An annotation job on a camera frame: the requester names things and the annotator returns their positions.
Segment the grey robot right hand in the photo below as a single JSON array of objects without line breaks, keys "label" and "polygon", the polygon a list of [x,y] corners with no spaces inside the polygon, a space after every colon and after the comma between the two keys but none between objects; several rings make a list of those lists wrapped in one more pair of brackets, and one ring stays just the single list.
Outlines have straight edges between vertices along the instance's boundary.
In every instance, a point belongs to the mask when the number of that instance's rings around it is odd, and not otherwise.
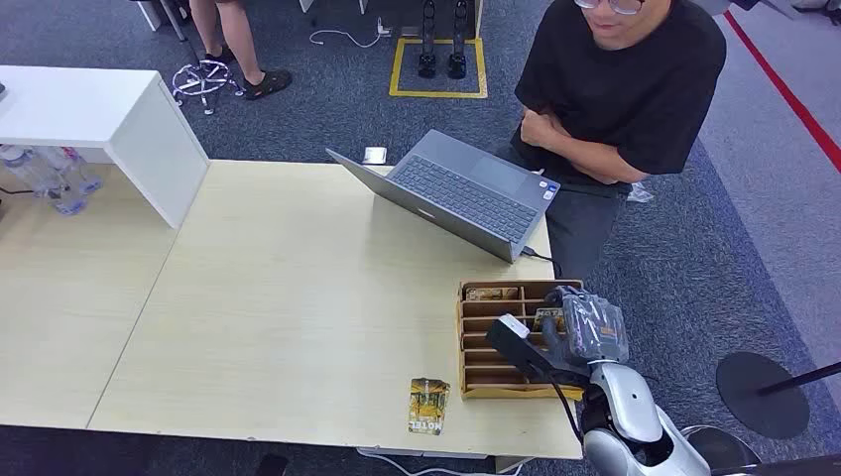
[{"label": "grey robot right hand", "polygon": [[547,351],[570,365],[602,361],[624,364],[629,342],[622,310],[584,289],[557,286],[543,298],[535,328]]}]

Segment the person's left hand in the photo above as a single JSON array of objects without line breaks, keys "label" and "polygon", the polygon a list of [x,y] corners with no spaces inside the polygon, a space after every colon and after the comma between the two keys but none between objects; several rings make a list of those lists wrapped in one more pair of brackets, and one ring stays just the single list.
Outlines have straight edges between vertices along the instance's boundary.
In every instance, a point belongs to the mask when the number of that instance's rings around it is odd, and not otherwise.
[{"label": "person's left hand", "polygon": [[554,127],[551,116],[540,114],[525,107],[520,126],[521,140],[534,147],[546,148],[551,146],[559,131]]}]

